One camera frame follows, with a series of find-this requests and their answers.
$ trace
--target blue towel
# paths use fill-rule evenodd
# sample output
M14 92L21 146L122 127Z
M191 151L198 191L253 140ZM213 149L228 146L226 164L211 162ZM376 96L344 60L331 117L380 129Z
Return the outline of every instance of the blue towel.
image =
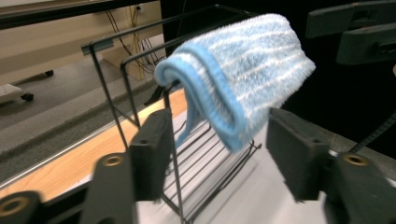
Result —
M155 69L161 86L175 80L188 103L186 129L207 119L224 145L237 152L316 69L286 18L265 14L196 36Z

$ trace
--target gray floor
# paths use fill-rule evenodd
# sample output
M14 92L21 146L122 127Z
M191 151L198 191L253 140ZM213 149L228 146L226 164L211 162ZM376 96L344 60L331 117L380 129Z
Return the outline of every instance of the gray floor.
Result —
M128 113L120 70L105 60L100 64L112 99ZM138 109L144 108L156 88L152 74L139 81L130 77L130 83ZM0 183L114 121L91 58L57 68L52 77L13 84L35 99L0 104Z

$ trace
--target wire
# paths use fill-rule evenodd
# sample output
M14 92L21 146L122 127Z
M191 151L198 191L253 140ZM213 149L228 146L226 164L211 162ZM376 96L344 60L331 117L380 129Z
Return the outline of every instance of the wire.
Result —
M379 128L377 128L373 133L371 133L369 136L367 136L363 141L359 142L356 146L354 146L352 149L350 149L348 152L351 153L356 153L365 146L369 145L371 142L373 142L379 135L384 133L387 129L389 129L394 123L396 123L396 110L393 112L393 114L385 120L384 123L382 123Z

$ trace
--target metal dish rack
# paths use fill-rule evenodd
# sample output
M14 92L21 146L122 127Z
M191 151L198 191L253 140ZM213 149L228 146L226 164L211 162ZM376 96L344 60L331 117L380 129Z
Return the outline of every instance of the metal dish rack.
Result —
M133 35L137 32L144 31L145 29L164 25L169 22L179 21L181 24L181 22L186 20L188 17L199 16L201 13L206 13L208 11L214 11L216 13L216 11L219 10L229 13L230 17L221 21L213 22L199 31L190 32L186 35L167 41L158 47L147 49L139 54L127 57L122 61L120 70L125 85L127 101L131 107L132 113L130 111L121 111L110 96L104 77L104 71L99 64L96 53L102 49L112 47L113 40L124 38L127 35ZM174 47L196 35L200 35L220 26L231 24L235 21L241 21L244 18L256 15L257 14L231 7L214 5L212 7L205 7L183 13L179 16L164 19L149 25L139 26L130 30L115 33L114 35L94 40L90 44L82 47L82 51L85 54L90 53L92 56L94 66L99 75L111 113L119 129L120 137L125 148L128 148L128 143L120 122L122 120L129 120L137 128L140 128L140 121L137 115L134 95L131 90L131 83L128 78L126 65L142 59L157 50ZM165 107L172 108L169 101L169 94L177 85L178 83L175 82L165 89L163 93ZM183 126L184 125L181 125L181 127L174 127L174 130L176 130L176 137L183 129ZM232 179L244 167L248 159L260 147L261 145L256 146L254 140L252 140L251 143L242 150L242 152L232 154L221 143L219 137L208 122L200 123L193 132L191 132L187 141L180 146L180 148L172 148L171 161L169 163L168 174L163 187L163 200L179 215L181 223L193 223L197 216L215 198L215 196L221 192L221 190L224 189L230 181L232 181Z

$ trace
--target wire rack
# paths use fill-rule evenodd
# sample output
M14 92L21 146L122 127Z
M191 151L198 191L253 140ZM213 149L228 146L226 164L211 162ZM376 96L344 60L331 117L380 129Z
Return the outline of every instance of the wire rack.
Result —
M158 25L176 22L181 25L183 22L197 20L203 13L221 14L221 20L209 22L205 27L189 32L185 35L178 36L169 40L160 46L146 49L136 55L125 58L120 64L125 94L130 106L130 110L122 111L111 97L109 88L106 84L104 70L99 64L97 52L114 46L114 41L125 38L128 35L134 35L137 32L152 28ZM140 120L137 115L136 105L134 103L134 94L131 88L131 79L126 69L128 63L147 57L153 52L161 49L174 48L178 44L196 36L216 29L220 26L231 24L242 19L256 16L257 14L247 11L214 5L194 10L181 15L154 22L149 25L135 27L126 31L115 33L107 37L93 40L90 44L82 46L85 54L91 54L94 66L102 83L107 102L111 109L116 125L120 132L120 138L128 148L127 139L120 122L129 120L137 128L140 128ZM163 100L165 107L171 108L169 94L178 83L173 83L165 88ZM180 127L174 127L175 138L183 130L185 122L181 122ZM233 180L238 172L243 168L248 159L259 149L261 145L256 146L254 140L246 146L242 152L233 154L221 143L216 132L208 122L200 123L190 134L185 143L179 148L172 148L171 160L169 162L167 177L163 187L163 200L179 215L181 223L193 223L205 207L221 192L222 189Z

